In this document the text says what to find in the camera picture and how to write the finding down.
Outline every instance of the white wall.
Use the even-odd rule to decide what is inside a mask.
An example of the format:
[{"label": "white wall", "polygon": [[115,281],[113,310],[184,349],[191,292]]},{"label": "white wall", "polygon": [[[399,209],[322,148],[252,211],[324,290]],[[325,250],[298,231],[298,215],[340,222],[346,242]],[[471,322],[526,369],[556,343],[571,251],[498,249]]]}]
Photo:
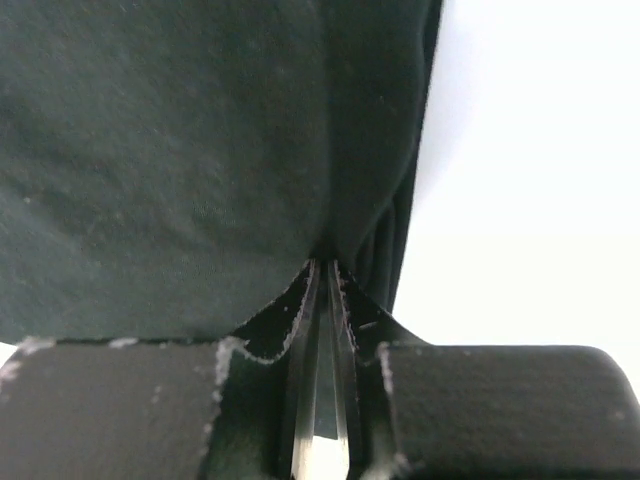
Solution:
[{"label": "white wall", "polygon": [[603,348],[640,392],[640,2],[448,0],[394,315]]}]

